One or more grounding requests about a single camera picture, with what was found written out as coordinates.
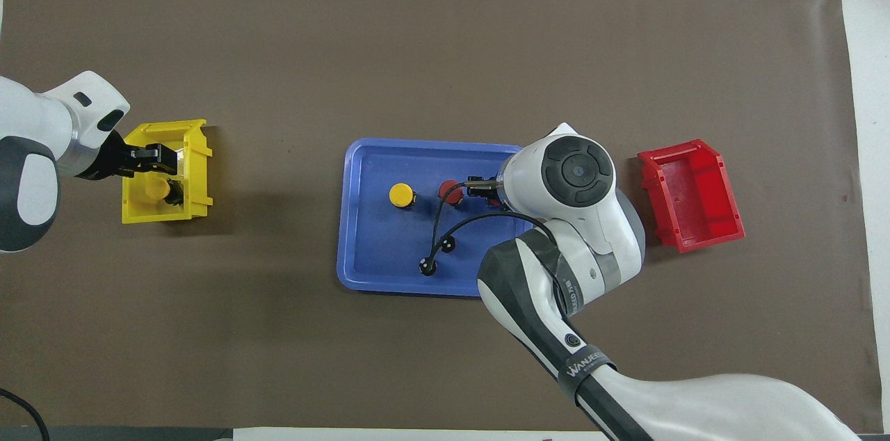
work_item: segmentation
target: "brown mat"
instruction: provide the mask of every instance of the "brown mat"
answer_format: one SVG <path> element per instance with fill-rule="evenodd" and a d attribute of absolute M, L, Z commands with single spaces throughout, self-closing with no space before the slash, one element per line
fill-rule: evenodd
<path fill-rule="evenodd" d="M 0 382 L 53 425 L 592 429 L 480 301 L 334 273 L 353 140 L 525 144 L 564 120 L 650 232 L 636 152 L 706 140 L 748 234 L 650 239 L 573 320 L 589 342 L 645 380 L 782 378 L 881 431 L 840 0 L 4 3 L 6 76 L 95 70 L 133 104 L 122 133 L 214 126 L 207 219 L 121 225 L 119 182 L 69 180 L 47 238 L 0 258 Z"/>

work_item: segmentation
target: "yellow plastic container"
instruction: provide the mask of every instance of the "yellow plastic container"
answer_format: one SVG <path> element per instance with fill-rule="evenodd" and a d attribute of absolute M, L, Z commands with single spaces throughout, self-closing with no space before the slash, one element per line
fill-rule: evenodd
<path fill-rule="evenodd" d="M 177 154 L 175 177 L 157 172 L 137 173 L 124 178 L 124 194 L 121 199 L 121 220 L 124 223 L 162 222 L 190 220 L 195 216 L 207 216 L 207 207 L 213 198 L 207 196 L 207 158 L 213 150 L 207 147 L 207 137 L 201 131 L 206 120 L 169 121 L 138 125 L 125 143 L 146 146 L 163 143 Z M 180 182 L 184 203 L 168 205 L 159 197 L 166 179 Z"/>

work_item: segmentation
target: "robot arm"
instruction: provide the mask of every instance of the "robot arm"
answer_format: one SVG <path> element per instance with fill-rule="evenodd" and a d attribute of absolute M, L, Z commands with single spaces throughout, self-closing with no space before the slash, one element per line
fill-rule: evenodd
<path fill-rule="evenodd" d="M 858 439 L 809 394 L 779 380 L 627 378 L 569 324 L 585 304 L 642 266 L 642 225 L 616 189 L 613 162 L 599 144 L 561 125 L 508 160 L 498 181 L 511 209 L 550 217 L 546 227 L 556 244 L 533 229 L 490 248 L 477 281 L 481 298 L 609 438 Z"/>
<path fill-rule="evenodd" d="M 92 71 L 42 95 L 0 77 L 0 253 L 25 250 L 47 233 L 60 175 L 175 175 L 172 150 L 128 146 L 114 131 L 127 111 L 127 100 Z"/>

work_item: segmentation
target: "black cable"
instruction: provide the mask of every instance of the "black cable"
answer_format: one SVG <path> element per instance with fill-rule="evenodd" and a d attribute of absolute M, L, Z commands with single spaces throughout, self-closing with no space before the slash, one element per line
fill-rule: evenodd
<path fill-rule="evenodd" d="M 439 231 L 439 217 L 442 216 L 442 207 L 445 206 L 445 200 L 448 199 L 448 196 L 451 196 L 451 193 L 454 193 L 455 190 L 460 189 L 465 184 L 464 182 L 460 182 L 460 184 L 454 184 L 452 187 L 449 187 L 445 194 L 442 194 L 441 199 L 439 199 L 439 209 L 436 210 L 435 220 L 432 222 L 432 241 L 430 241 L 430 255 L 436 248 L 436 232 Z"/>
<path fill-rule="evenodd" d="M 25 411 L 28 412 L 29 415 L 31 415 L 31 418 L 34 419 L 34 423 L 38 425 L 40 438 L 42 439 L 42 441 L 50 441 L 50 432 L 47 431 L 47 425 L 44 423 L 44 419 L 41 418 L 40 413 L 38 413 L 34 406 L 31 406 L 29 402 L 26 402 L 24 399 L 21 399 L 20 397 L 16 396 L 16 394 L 13 394 L 12 392 L 5 390 L 4 388 L 0 388 L 0 396 L 9 399 L 13 403 L 16 403 L 18 404 L 18 406 L 24 408 Z"/>
<path fill-rule="evenodd" d="M 454 233 L 457 232 L 458 229 L 460 229 L 464 225 L 467 225 L 467 223 L 476 222 L 476 220 L 480 220 L 483 218 L 489 218 L 490 216 L 512 216 L 514 218 L 518 218 L 520 220 L 524 220 L 526 222 L 532 223 L 532 225 L 536 226 L 538 229 L 541 229 L 541 231 L 543 231 L 544 234 L 547 235 L 547 239 L 550 239 L 550 242 L 552 242 L 554 245 L 556 245 L 556 238 L 553 237 L 553 232 L 551 232 L 550 229 L 547 228 L 547 226 L 544 225 L 543 222 L 536 219 L 535 217 L 528 216 L 523 213 L 517 213 L 515 211 L 493 211 L 490 213 L 483 213 L 483 214 L 477 215 L 477 216 L 471 216 L 470 218 L 465 218 L 464 220 L 461 220 L 460 222 L 456 223 L 451 229 L 448 229 L 448 232 L 445 232 L 442 235 L 442 237 L 439 239 L 439 241 L 436 241 L 436 244 L 432 246 L 432 251 L 430 252 L 430 256 L 426 257 L 426 260 L 432 263 L 432 261 L 435 259 L 436 253 L 439 253 L 439 248 L 442 247 L 442 242 L 445 241 L 445 238 L 448 238 L 449 236 L 454 235 Z"/>

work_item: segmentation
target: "yellow cap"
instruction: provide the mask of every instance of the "yellow cap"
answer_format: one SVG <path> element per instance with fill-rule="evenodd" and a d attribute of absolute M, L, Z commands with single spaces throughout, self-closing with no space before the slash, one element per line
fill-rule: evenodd
<path fill-rule="evenodd" d="M 390 203 L 403 209 L 414 204 L 414 190 L 409 184 L 399 182 L 390 188 Z"/>
<path fill-rule="evenodd" d="M 145 194 L 150 199 L 159 201 L 168 196 L 170 193 L 170 185 L 165 178 L 150 175 L 145 179 Z"/>

